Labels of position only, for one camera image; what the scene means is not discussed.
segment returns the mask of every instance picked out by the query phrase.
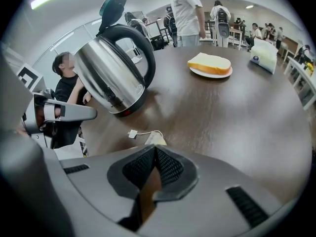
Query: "dark wooden table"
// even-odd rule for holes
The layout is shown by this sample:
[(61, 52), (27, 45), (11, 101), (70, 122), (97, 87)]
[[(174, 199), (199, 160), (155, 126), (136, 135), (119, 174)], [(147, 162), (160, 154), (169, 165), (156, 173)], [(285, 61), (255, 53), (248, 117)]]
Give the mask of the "dark wooden table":
[[(187, 61), (204, 52), (227, 58), (233, 74), (208, 79)], [(157, 70), (145, 105), (125, 118), (95, 100), (95, 120), (83, 123), (90, 156), (143, 145), (131, 130), (160, 130), (169, 146), (230, 163), (266, 187), (283, 204), (296, 198), (309, 176), (312, 144), (307, 115), (281, 69), (274, 75), (250, 54), (198, 46), (155, 51)], [(146, 61), (140, 63), (143, 71)]]

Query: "jeans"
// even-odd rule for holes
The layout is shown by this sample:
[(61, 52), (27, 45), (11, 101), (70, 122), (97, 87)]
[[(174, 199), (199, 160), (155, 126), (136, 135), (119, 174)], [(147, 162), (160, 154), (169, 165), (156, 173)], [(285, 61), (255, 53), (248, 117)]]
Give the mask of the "jeans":
[(178, 47), (199, 45), (199, 35), (178, 36)]
[(255, 45), (255, 40), (253, 38), (246, 37), (245, 40), (249, 44), (250, 47), (253, 47)]

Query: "ceiling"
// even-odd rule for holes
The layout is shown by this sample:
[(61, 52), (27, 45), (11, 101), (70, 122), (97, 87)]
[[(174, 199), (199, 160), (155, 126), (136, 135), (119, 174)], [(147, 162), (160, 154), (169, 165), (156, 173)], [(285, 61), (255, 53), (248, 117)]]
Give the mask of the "ceiling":
[[(104, 0), (50, 0), (35, 10), (31, 9), (31, 1), (25, 0), (21, 4), (7, 31), (5, 42), (20, 55), (33, 59), (39, 58), (43, 52), (42, 46), (47, 46), (47, 43), (55, 42), (66, 32), (99, 18), (99, 8)], [(298, 24), (291, 7), (283, 0), (244, 1), (270, 8)], [(125, 11), (143, 11), (147, 14), (169, 3), (170, 0), (127, 0)], [(26, 43), (32, 43), (33, 47), (30, 48)]]

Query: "kettle handle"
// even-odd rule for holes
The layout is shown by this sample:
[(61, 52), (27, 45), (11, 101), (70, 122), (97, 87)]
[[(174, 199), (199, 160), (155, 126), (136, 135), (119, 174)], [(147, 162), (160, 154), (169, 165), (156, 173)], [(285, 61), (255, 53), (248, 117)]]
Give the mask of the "kettle handle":
[(155, 76), (156, 61), (151, 44), (147, 41), (147, 39), (136, 29), (120, 24), (106, 28), (101, 36), (111, 42), (116, 42), (123, 38), (130, 38), (133, 40), (135, 45), (143, 51), (148, 63), (147, 72), (144, 76), (145, 87), (148, 88)]

